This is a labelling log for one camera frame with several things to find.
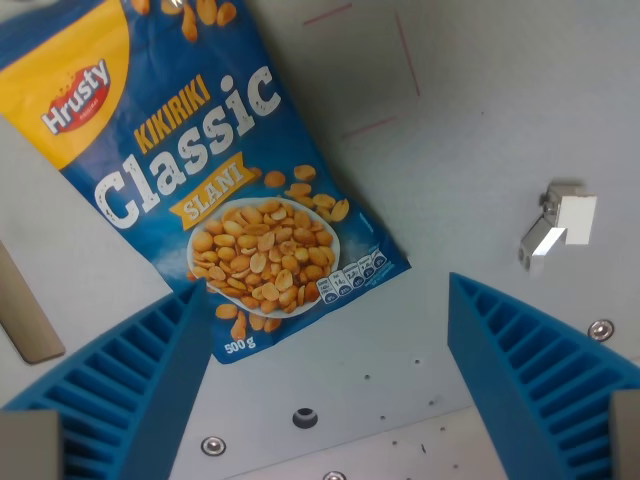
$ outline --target metal bolt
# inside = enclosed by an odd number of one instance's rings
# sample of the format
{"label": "metal bolt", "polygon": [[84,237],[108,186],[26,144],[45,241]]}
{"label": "metal bolt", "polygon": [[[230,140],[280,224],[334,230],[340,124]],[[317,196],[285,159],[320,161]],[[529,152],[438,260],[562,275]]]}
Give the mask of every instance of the metal bolt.
{"label": "metal bolt", "polygon": [[221,438],[207,437],[202,441],[200,448],[202,448],[205,455],[219,457],[227,449],[227,444]]}
{"label": "metal bolt", "polygon": [[347,477],[340,472],[329,472],[322,478],[322,480],[347,480]]}
{"label": "metal bolt", "polygon": [[597,320],[589,327],[588,334],[598,342],[606,342],[613,335],[615,328],[610,320]]}

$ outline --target roasted peanut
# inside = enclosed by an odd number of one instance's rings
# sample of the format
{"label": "roasted peanut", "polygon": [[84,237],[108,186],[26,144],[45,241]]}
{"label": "roasted peanut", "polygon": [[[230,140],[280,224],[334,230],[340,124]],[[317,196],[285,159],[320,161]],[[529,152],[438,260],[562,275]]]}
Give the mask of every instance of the roasted peanut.
{"label": "roasted peanut", "polygon": [[296,308],[298,308],[298,303],[294,300],[293,302],[291,302],[286,307],[283,307],[282,311],[284,313],[293,313]]}
{"label": "roasted peanut", "polygon": [[253,297],[242,297],[240,301],[251,310],[260,307],[260,302]]}
{"label": "roasted peanut", "polygon": [[284,176],[284,173],[282,172],[278,172],[277,170],[274,170],[273,172],[269,172],[264,176],[264,184],[267,187],[271,187],[271,188],[280,188],[282,185],[284,185],[284,182],[286,182],[287,179]]}
{"label": "roasted peanut", "polygon": [[271,333],[277,330],[281,324],[281,318],[267,318],[267,321],[264,323],[264,331],[265,333]]}
{"label": "roasted peanut", "polygon": [[260,330],[262,330],[266,321],[266,317],[256,315],[255,313],[249,314],[249,324],[255,332],[259,332]]}
{"label": "roasted peanut", "polygon": [[236,244],[236,237],[223,233],[222,235],[213,237],[213,243],[218,247],[233,247]]}
{"label": "roasted peanut", "polygon": [[262,205],[258,206],[258,211],[260,213],[272,213],[280,208],[280,202],[278,200],[267,200]]}
{"label": "roasted peanut", "polygon": [[293,231],[293,238],[296,242],[300,242],[303,245],[313,245],[316,242],[316,236],[306,228],[296,228]]}
{"label": "roasted peanut", "polygon": [[307,212],[298,210],[295,213],[293,220],[295,222],[296,227],[298,228],[306,228],[306,229],[311,228],[311,219],[309,218],[309,215],[307,215]]}
{"label": "roasted peanut", "polygon": [[285,255],[284,257],[282,257],[282,268],[285,268],[294,275],[297,275],[300,271],[300,264],[298,263],[296,257]]}
{"label": "roasted peanut", "polygon": [[198,232],[193,236],[191,244],[197,252],[206,252],[207,250],[211,250],[214,238],[215,237],[212,237],[209,232]]}
{"label": "roasted peanut", "polygon": [[206,278],[209,275],[209,270],[204,267],[198,267],[197,265],[192,269],[196,278]]}
{"label": "roasted peanut", "polygon": [[318,245],[330,247],[333,243],[333,236],[326,230],[322,230],[320,232],[316,232],[316,241],[318,242]]}
{"label": "roasted peanut", "polygon": [[284,292],[280,294],[278,301],[280,302],[280,307],[284,308],[289,305],[291,302],[298,298],[298,287],[295,285],[290,286]]}
{"label": "roasted peanut", "polygon": [[238,316],[238,307],[232,303],[218,305],[216,308],[216,317],[220,320],[232,320]]}
{"label": "roasted peanut", "polygon": [[319,208],[331,210],[336,204],[336,199],[325,193],[318,193],[313,196],[313,203]]}
{"label": "roasted peanut", "polygon": [[140,15],[147,15],[151,10],[150,0],[131,0],[131,6]]}
{"label": "roasted peanut", "polygon": [[270,226],[264,223],[260,225],[250,224],[242,229],[242,233],[246,235],[253,235],[253,236],[259,237],[267,233],[269,231],[269,228]]}
{"label": "roasted peanut", "polygon": [[324,254],[324,252],[322,252],[322,250],[317,247],[309,248],[309,260],[311,261],[311,263],[319,267],[326,267],[327,265],[329,265],[329,259]]}
{"label": "roasted peanut", "polygon": [[205,25],[213,25],[216,23],[216,17],[218,16],[216,0],[196,0],[196,11],[198,12],[198,17],[200,17],[200,20]]}
{"label": "roasted peanut", "polygon": [[324,270],[317,265],[307,265],[304,269],[304,273],[307,274],[307,277],[312,282],[324,277]]}
{"label": "roasted peanut", "polygon": [[294,256],[299,262],[307,263],[309,261],[309,250],[304,247],[298,247],[296,248]]}
{"label": "roasted peanut", "polygon": [[231,327],[231,338],[236,342],[247,338],[247,317],[244,312],[238,312],[238,318]]}
{"label": "roasted peanut", "polygon": [[246,255],[240,255],[234,258],[233,260],[231,260],[231,263],[229,263],[229,266],[231,267],[231,270],[233,270],[234,272],[244,272],[249,268],[250,262],[251,262],[251,259],[249,257],[247,257]]}
{"label": "roasted peanut", "polygon": [[307,283],[304,289],[304,300],[308,303],[312,303],[315,302],[318,298],[320,298],[320,292],[318,291],[316,282]]}
{"label": "roasted peanut", "polygon": [[293,199],[309,209],[313,209],[316,206],[316,204],[313,203],[313,200],[309,197],[293,197]]}
{"label": "roasted peanut", "polygon": [[249,266],[253,273],[262,273],[266,265],[267,255],[262,252],[254,253],[249,262]]}
{"label": "roasted peanut", "polygon": [[284,193],[289,197],[304,197],[311,193],[311,185],[308,183],[292,183],[289,190]]}
{"label": "roasted peanut", "polygon": [[278,308],[278,302],[275,300],[263,300],[262,303],[260,303],[260,310],[267,315],[272,313],[276,308]]}
{"label": "roasted peanut", "polygon": [[262,286],[254,288],[253,292],[251,292],[251,296],[256,300],[264,300],[264,295],[262,294]]}
{"label": "roasted peanut", "polygon": [[303,285],[298,289],[298,306],[299,307],[304,305],[304,290],[305,290],[305,288],[306,288],[306,285]]}
{"label": "roasted peanut", "polygon": [[273,283],[268,282],[262,286],[262,295],[269,301],[275,301],[280,297],[280,291]]}
{"label": "roasted peanut", "polygon": [[324,245],[321,245],[318,248],[322,253],[324,253],[324,255],[327,257],[327,260],[329,260],[329,265],[333,265],[336,261],[336,254],[333,253],[333,250],[331,250],[329,247],[326,247]]}
{"label": "roasted peanut", "polygon": [[322,219],[327,222],[327,223],[331,223],[331,212],[329,210],[327,210],[324,207],[318,207],[318,209],[316,210],[316,212],[318,213],[318,215],[320,215],[322,217]]}
{"label": "roasted peanut", "polygon": [[167,15],[177,15],[182,13],[182,4],[177,5],[173,0],[162,0],[160,10]]}
{"label": "roasted peanut", "polygon": [[316,178],[316,169],[311,165],[299,165],[293,169],[293,175],[301,182],[310,182]]}
{"label": "roasted peanut", "polygon": [[222,222],[219,220],[207,220],[207,223],[204,224],[204,229],[211,235],[220,235],[221,233],[224,233],[224,227],[222,226]]}
{"label": "roasted peanut", "polygon": [[213,266],[213,267],[211,267],[209,269],[209,276],[213,280],[218,280],[218,281],[223,281],[223,280],[227,279],[227,274],[224,272],[224,270],[222,270],[217,265],[215,265],[215,266]]}
{"label": "roasted peanut", "polygon": [[347,214],[349,213],[349,200],[346,198],[344,200],[340,200],[336,203],[333,210],[331,210],[331,220],[334,222],[341,222],[345,219]]}
{"label": "roasted peanut", "polygon": [[236,250],[231,247],[220,247],[218,249],[218,257],[220,257],[220,260],[230,262],[236,257]]}
{"label": "roasted peanut", "polygon": [[240,280],[236,280],[235,278],[227,278],[227,283],[231,288],[235,288],[236,290],[246,290],[247,286],[242,283]]}
{"label": "roasted peanut", "polygon": [[258,250],[268,252],[276,243],[276,235],[273,232],[267,232],[258,239]]}
{"label": "roasted peanut", "polygon": [[242,298],[242,296],[244,295],[242,290],[238,290],[237,288],[232,288],[232,287],[221,288],[220,291],[224,293],[227,297],[232,297],[232,298]]}
{"label": "roasted peanut", "polygon": [[193,11],[193,8],[191,8],[191,6],[186,2],[184,3],[184,16],[182,17],[182,34],[191,43],[195,43],[196,40],[198,40],[198,27],[196,26],[196,14]]}
{"label": "roasted peanut", "polygon": [[258,245],[258,237],[255,235],[240,235],[236,241],[241,248],[253,248]]}
{"label": "roasted peanut", "polygon": [[230,23],[234,18],[236,18],[237,14],[236,7],[233,3],[225,2],[220,5],[218,9],[218,25],[224,27],[228,23]]}

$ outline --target snack bag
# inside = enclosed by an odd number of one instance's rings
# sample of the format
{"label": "snack bag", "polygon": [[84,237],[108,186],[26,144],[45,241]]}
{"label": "snack bag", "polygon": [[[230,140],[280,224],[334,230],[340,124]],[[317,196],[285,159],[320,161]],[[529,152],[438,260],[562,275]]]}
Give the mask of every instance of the snack bag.
{"label": "snack bag", "polygon": [[222,363],[409,268],[331,179],[239,0],[60,0],[0,27],[0,111],[174,289]]}

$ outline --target white metal surface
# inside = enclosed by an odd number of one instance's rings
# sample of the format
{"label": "white metal surface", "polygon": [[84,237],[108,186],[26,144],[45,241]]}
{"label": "white metal surface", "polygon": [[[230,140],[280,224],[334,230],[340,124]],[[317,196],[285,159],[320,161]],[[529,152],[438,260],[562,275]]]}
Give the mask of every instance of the white metal surface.
{"label": "white metal surface", "polygon": [[506,480],[475,408],[379,433],[234,480]]}
{"label": "white metal surface", "polygon": [[[251,4],[336,172],[414,269],[275,348],[212,360],[173,478],[227,478],[470,405],[446,347],[450,271],[583,332],[610,318],[607,345],[640,355],[639,2],[360,0],[326,17],[347,2]],[[168,292],[5,122],[0,143],[0,236],[69,354]],[[554,249],[531,280],[520,238],[566,176],[599,195],[590,245]],[[0,335],[0,403],[55,363],[24,365]],[[319,414],[311,430],[291,422],[301,407]],[[211,435],[223,456],[201,452]],[[411,475],[449,478],[427,458],[431,476]],[[378,478],[403,479],[391,473]]]}

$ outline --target peanut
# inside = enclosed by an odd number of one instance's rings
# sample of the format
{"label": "peanut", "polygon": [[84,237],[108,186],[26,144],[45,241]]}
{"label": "peanut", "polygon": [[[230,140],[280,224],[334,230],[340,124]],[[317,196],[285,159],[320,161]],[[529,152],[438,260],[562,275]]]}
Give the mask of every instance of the peanut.
{"label": "peanut", "polygon": [[220,320],[232,320],[238,316],[238,307],[232,303],[218,305],[216,308],[216,317]]}
{"label": "peanut", "polygon": [[334,222],[341,222],[345,219],[347,214],[349,213],[349,200],[346,198],[344,200],[340,200],[336,203],[333,210],[331,210],[331,220]]}
{"label": "peanut", "polygon": [[313,209],[316,206],[316,204],[313,203],[313,200],[309,197],[293,197],[293,199],[309,209]]}
{"label": "peanut", "polygon": [[266,321],[266,317],[256,315],[255,313],[249,314],[249,324],[255,332],[259,332],[260,330],[262,330]]}
{"label": "peanut", "polygon": [[193,236],[192,245],[197,252],[206,252],[211,250],[213,246],[213,239],[209,232],[198,232]]}
{"label": "peanut", "polygon": [[131,6],[140,15],[148,15],[151,10],[150,0],[131,0]]}
{"label": "peanut", "polygon": [[270,188],[280,188],[286,181],[287,179],[285,178],[284,173],[278,172],[277,170],[269,172],[264,176],[264,184]]}
{"label": "peanut", "polygon": [[320,292],[318,291],[318,286],[316,282],[309,282],[305,285],[304,290],[304,299],[307,303],[315,302],[318,298],[320,298]]}
{"label": "peanut", "polygon": [[280,318],[268,318],[264,324],[265,333],[271,333],[277,330],[281,323],[282,319]]}
{"label": "peanut", "polygon": [[184,17],[182,17],[182,34],[191,43],[198,40],[198,27],[196,26],[196,14],[188,3],[184,3]]}
{"label": "peanut", "polygon": [[242,297],[240,301],[250,310],[260,307],[260,302],[253,297]]}
{"label": "peanut", "polygon": [[316,178],[316,169],[311,165],[300,165],[293,169],[293,175],[301,182],[310,182]]}
{"label": "peanut", "polygon": [[216,0],[196,0],[196,11],[200,20],[205,25],[213,25],[216,23],[218,15],[218,5]]}
{"label": "peanut", "polygon": [[219,220],[207,220],[207,223],[204,224],[204,229],[211,235],[220,235],[221,233],[224,233],[224,227],[222,226],[222,222]]}
{"label": "peanut", "polygon": [[279,291],[284,292],[291,285],[293,285],[293,275],[289,270],[286,270],[286,269],[281,270],[280,273],[278,273],[278,276],[276,277],[276,281],[275,281],[276,288]]}
{"label": "peanut", "polygon": [[260,304],[260,310],[262,310],[262,313],[266,313],[267,315],[273,312],[276,308],[278,308],[278,302],[275,300],[263,300]]}
{"label": "peanut", "polygon": [[162,0],[160,10],[167,15],[177,15],[182,13],[182,4],[178,5],[173,0]]}
{"label": "peanut", "polygon": [[289,190],[284,193],[289,197],[304,197],[311,193],[311,185],[308,183],[292,183]]}
{"label": "peanut", "polygon": [[318,193],[317,195],[314,195],[313,203],[319,208],[326,208],[327,210],[331,210],[336,204],[336,199],[331,195]]}
{"label": "peanut", "polygon": [[234,18],[236,18],[237,13],[238,12],[233,3],[223,3],[218,9],[218,25],[224,27],[225,25],[229,24],[231,21],[233,21]]}

